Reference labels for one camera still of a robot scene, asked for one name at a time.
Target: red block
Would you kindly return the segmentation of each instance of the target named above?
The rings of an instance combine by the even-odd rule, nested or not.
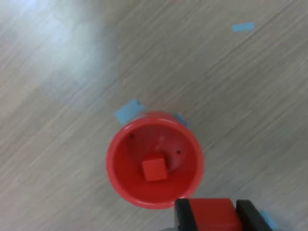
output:
[[[167,179],[167,168],[164,154],[147,155],[142,162],[143,174],[146,181]]]
[[[189,199],[199,231],[242,231],[242,223],[230,199]]]

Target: red cube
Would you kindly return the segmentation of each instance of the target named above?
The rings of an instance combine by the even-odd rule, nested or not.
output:
[[[163,153],[149,154],[142,162],[146,181],[167,179],[166,161]]]
[[[242,223],[228,198],[189,199],[198,230],[242,231]]]

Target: red cup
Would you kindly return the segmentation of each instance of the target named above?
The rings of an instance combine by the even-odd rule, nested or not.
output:
[[[107,153],[115,190],[134,205],[164,209],[200,184],[204,155],[194,135],[174,116],[147,112],[125,125]]]

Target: red cylinder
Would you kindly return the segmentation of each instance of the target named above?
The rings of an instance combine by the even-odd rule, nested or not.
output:
[[[162,209],[193,194],[202,180],[204,155],[194,135],[174,116],[147,112],[115,135],[106,165],[124,199]]]

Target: blue tape piece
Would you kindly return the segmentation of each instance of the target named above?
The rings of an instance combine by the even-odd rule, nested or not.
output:
[[[272,230],[279,229],[278,224],[274,221],[273,218],[271,218],[271,216],[265,210],[262,210],[260,214],[262,215],[262,217],[264,218],[264,220],[266,221],[266,223],[270,226]]]
[[[143,106],[137,99],[132,99],[124,107],[119,109],[115,116],[120,121],[121,124],[127,124],[131,121],[136,115],[145,110]]]
[[[255,24],[254,23],[235,24],[232,26],[232,28],[233,28],[233,32],[253,30],[255,29]]]
[[[174,115],[174,117],[181,123],[183,124],[185,127],[190,128],[191,126],[189,125],[189,123],[186,121],[186,119],[180,114],[177,113]]]

